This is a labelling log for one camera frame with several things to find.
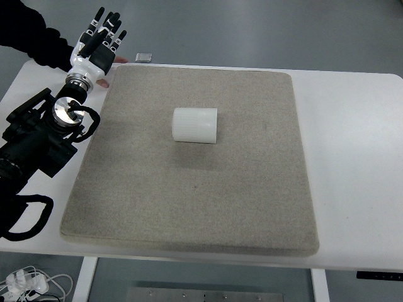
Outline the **person hand behind robot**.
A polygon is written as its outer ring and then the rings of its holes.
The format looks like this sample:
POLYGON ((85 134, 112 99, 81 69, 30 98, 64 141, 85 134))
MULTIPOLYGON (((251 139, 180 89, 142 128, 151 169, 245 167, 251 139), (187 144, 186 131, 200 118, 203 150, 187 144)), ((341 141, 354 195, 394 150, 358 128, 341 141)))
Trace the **person hand behind robot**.
MULTIPOLYGON (((126 59, 124 57, 121 57, 121 56, 116 56, 114 61, 113 61, 114 64, 126 64, 128 62, 129 62, 128 59, 126 59)), ((99 86, 101 86, 103 88, 109 88, 109 86, 110 86, 108 81, 105 80, 105 79, 98 79, 96 81, 96 83, 97 83, 97 85, 99 85, 99 86)))

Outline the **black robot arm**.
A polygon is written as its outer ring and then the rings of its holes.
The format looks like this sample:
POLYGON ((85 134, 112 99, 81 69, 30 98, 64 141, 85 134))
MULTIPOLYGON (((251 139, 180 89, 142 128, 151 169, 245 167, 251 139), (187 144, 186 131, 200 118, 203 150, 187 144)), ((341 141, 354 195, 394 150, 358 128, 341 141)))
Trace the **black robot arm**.
POLYGON ((71 55, 72 67, 56 96, 44 89, 6 118, 1 147, 1 197, 11 199, 36 171, 56 175, 77 152, 74 144, 91 137, 99 114, 84 105, 97 80, 107 75, 126 31, 120 14, 100 8, 71 55))

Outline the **white robotic hand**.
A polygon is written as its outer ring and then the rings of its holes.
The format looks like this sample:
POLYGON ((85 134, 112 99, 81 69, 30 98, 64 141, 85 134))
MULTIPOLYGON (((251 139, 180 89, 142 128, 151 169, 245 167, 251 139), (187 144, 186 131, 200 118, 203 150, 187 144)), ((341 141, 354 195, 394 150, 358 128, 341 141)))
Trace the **white robotic hand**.
POLYGON ((123 30, 112 41, 122 22, 120 13, 110 11, 98 28, 98 32, 95 32, 104 12, 104 8, 99 8, 86 31, 82 33, 80 43, 74 47, 70 58, 72 68, 69 71, 69 77, 86 82, 96 82, 109 72, 115 59, 115 52, 127 31, 123 30), (104 39, 105 44, 111 44, 109 48, 102 43, 104 39))

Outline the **black sleeved person forearm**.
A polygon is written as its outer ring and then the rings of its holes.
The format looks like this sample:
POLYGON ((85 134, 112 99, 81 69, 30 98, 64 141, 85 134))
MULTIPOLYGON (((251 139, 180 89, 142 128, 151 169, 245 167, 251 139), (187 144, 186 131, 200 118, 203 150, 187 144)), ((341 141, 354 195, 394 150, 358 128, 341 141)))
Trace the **black sleeved person forearm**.
POLYGON ((26 53, 42 66, 64 72, 72 68, 73 47, 46 25, 38 11, 21 1, 1 1, 1 45, 26 53))

